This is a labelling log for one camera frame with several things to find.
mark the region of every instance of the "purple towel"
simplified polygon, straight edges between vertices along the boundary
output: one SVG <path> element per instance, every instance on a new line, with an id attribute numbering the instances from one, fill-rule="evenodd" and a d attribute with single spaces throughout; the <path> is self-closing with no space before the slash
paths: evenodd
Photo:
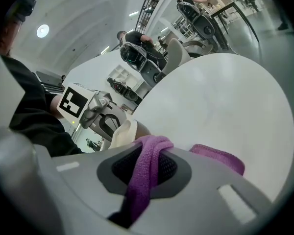
<path id="1" fill-rule="evenodd" d="M 141 142 L 143 149 L 134 167 L 128 183 L 126 197 L 130 202 L 132 222 L 147 208 L 150 190 L 158 184 L 158 158 L 163 149 L 173 147 L 173 143 L 163 136 L 144 136 L 135 141 Z"/>
<path id="2" fill-rule="evenodd" d="M 200 154 L 205 157 L 209 157 L 219 162 L 225 164 L 226 166 L 230 167 L 233 171 L 243 175 L 245 171 L 244 163 L 235 157 L 234 155 L 227 153 L 225 151 L 220 151 L 217 149 L 213 149 L 211 147 L 202 145 L 202 144 L 195 144 L 191 150 L 191 152 Z"/>

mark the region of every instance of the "round white table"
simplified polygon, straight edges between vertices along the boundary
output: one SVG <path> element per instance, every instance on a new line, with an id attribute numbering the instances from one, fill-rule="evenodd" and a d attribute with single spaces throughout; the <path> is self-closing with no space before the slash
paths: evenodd
<path id="1" fill-rule="evenodd" d="M 292 112 L 275 79 L 250 59 L 217 53 L 187 62 L 157 84 L 133 116 L 175 147 L 200 143 L 237 156 L 244 178 L 271 201 L 287 179 Z"/>

